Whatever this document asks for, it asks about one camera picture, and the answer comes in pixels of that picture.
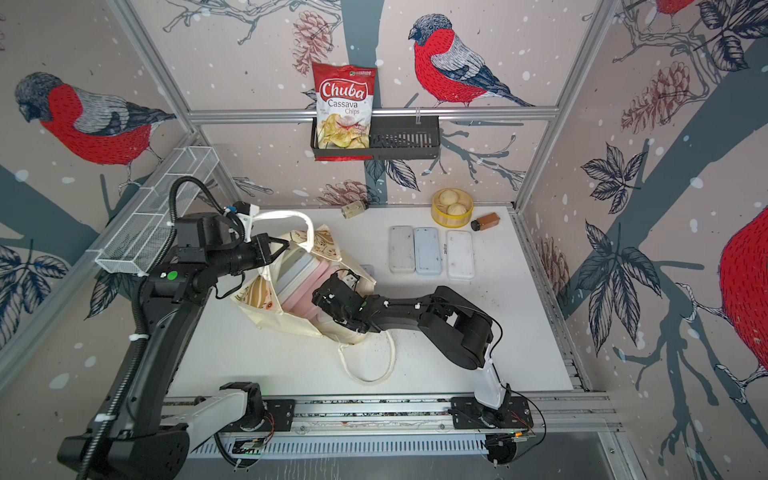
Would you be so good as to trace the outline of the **white pencil case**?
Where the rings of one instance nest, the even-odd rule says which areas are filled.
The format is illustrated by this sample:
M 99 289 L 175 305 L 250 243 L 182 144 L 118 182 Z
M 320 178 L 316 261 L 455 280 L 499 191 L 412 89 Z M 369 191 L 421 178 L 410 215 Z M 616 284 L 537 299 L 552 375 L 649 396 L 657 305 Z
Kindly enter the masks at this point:
M 453 230 L 446 235 L 447 275 L 450 279 L 469 281 L 475 276 L 472 234 Z
M 388 239 L 388 266 L 393 274 L 415 272 L 415 248 L 413 228 L 392 226 Z

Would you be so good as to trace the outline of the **light blue pencil case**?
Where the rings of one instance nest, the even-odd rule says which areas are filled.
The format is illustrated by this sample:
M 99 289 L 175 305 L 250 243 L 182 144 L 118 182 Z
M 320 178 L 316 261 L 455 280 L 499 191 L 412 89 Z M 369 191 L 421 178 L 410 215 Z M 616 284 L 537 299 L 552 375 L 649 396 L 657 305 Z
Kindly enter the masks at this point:
M 439 231 L 433 227 L 414 229 L 415 271 L 419 275 L 436 276 L 443 270 Z

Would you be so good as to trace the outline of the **pink pencil case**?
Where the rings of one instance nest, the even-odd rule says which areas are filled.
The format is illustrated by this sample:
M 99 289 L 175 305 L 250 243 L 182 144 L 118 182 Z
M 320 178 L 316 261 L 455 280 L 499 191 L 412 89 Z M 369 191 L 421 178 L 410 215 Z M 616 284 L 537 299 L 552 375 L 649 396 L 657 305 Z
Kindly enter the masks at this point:
M 282 309 L 307 320 L 315 318 L 320 308 L 312 303 L 312 294 L 334 271 L 334 264 L 322 263 L 285 301 L 281 302 Z

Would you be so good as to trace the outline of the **grey pencil case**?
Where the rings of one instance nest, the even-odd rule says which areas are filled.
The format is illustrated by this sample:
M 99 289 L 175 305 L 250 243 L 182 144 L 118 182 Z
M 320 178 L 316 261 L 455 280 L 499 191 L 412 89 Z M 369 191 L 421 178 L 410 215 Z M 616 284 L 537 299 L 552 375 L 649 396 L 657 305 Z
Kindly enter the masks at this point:
M 374 280 L 375 268 L 369 264 L 362 264 L 362 270 L 365 272 L 365 277 Z

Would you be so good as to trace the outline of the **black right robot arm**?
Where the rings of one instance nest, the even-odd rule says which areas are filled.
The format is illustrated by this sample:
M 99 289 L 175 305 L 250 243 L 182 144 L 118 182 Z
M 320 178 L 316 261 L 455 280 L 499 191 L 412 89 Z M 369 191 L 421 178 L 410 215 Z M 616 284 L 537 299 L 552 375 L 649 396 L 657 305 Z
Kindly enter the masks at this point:
M 474 405 L 455 407 L 455 414 L 479 428 L 502 427 L 507 391 L 491 359 L 495 320 L 455 290 L 441 285 L 417 298 L 363 296 L 334 274 L 312 293 L 312 303 L 356 333 L 420 332 L 447 360 L 475 374 Z

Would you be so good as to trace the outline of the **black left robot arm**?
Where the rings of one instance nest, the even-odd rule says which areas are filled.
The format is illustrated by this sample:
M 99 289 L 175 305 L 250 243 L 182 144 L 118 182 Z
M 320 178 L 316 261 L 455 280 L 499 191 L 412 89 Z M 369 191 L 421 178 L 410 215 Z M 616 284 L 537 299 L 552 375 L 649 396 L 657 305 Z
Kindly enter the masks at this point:
M 110 391 L 86 432 L 62 441 L 57 460 L 80 479 L 173 479 L 192 448 L 192 426 L 161 424 L 163 401 L 202 316 L 211 291 L 224 276 L 275 262 L 286 240 L 261 233 L 247 240 L 239 218 L 242 203 L 180 216 L 179 190 L 197 186 L 175 180 L 168 193 L 173 230 L 132 300 L 135 332 Z

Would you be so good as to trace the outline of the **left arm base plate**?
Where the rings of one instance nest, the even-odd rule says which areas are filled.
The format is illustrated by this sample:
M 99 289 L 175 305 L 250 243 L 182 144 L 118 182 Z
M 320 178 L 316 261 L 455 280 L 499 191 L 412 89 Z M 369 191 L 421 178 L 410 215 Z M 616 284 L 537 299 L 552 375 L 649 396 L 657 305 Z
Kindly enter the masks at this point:
M 241 419 L 227 424 L 220 433 L 289 432 L 292 429 L 295 407 L 294 399 L 267 398 L 263 401 L 263 412 L 260 416 L 247 413 Z

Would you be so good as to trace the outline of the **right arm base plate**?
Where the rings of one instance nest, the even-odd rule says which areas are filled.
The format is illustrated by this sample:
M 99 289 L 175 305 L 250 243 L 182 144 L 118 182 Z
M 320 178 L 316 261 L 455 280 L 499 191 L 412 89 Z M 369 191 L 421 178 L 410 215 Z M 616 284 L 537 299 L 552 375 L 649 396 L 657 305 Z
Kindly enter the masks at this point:
M 456 430 L 528 430 L 534 425 L 529 402 L 507 394 L 497 409 L 479 403 L 473 396 L 452 397 L 448 413 Z

